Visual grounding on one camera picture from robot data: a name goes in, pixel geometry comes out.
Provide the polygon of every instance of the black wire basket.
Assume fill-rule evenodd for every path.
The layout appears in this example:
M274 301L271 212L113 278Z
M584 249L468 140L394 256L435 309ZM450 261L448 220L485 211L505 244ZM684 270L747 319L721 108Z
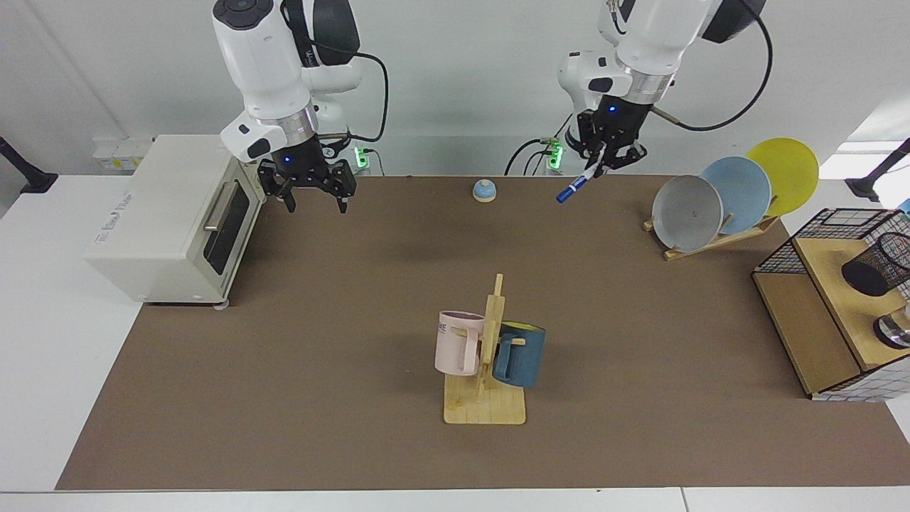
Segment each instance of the black wire basket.
M850 286L881 297L910 280L910 237L889 231L841 268Z

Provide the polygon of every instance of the green indicator light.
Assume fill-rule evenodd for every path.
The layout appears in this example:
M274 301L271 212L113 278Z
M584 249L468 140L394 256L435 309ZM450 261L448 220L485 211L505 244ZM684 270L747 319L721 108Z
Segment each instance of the green indicator light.
M363 152L363 149L354 147L354 154L357 155L357 167L358 169L364 169L369 167L369 157L366 153Z
M550 169L558 170L562 165L562 144L557 142L553 144L553 149L550 152L550 160L547 162L547 165L550 166Z

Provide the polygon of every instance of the white wall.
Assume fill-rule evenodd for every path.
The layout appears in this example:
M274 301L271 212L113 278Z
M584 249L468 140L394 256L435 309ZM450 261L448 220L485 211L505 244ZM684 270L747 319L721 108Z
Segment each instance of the white wall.
M391 72L389 139L378 145L390 174L501 172L518 142L551 135L569 114L555 78L561 56L605 45L597 0L351 3L363 50ZM0 0L0 133L39 167L87 173L96 169L91 138L119 127L130 137L218 132L241 100L217 50L212 4ZM895 65L908 14L902 0L770 1L777 61L755 110L710 134L652 118L643 131L651 156L632 170L698 172L775 136L805 140L824 161L910 83L910 67ZM662 107L690 123L725 118L749 99L763 65L755 27L723 46L697 42ZM382 87L379 71L364 67L363 86L344 101L352 127L371 135Z
M852 141L906 140L910 137L910 87L888 96L850 136Z

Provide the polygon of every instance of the plate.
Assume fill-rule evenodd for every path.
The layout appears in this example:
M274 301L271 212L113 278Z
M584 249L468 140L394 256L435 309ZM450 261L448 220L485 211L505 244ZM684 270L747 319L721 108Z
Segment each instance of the plate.
M803 206L818 187L818 159L794 138L772 138L746 153L771 180L774 200L768 215L785 215Z
M663 245L694 252L711 243L723 222L721 196L698 176L678 176L657 192L654 233Z
M758 224L771 205L771 181L762 166L744 157L719 159L705 169L702 179L721 195L723 217L733 215L721 234L734 235Z

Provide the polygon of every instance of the oven door handle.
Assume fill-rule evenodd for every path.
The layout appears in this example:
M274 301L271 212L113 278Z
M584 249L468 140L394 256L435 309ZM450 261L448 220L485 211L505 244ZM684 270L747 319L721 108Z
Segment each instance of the oven door handle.
M221 228L225 225L225 220L228 219L230 204L234 202L234 196L237 195L238 190L240 190L240 184L236 181L221 185L221 191L215 200L215 206L212 208L211 213L208 214L208 219L206 220L204 228L206 231L221 231Z

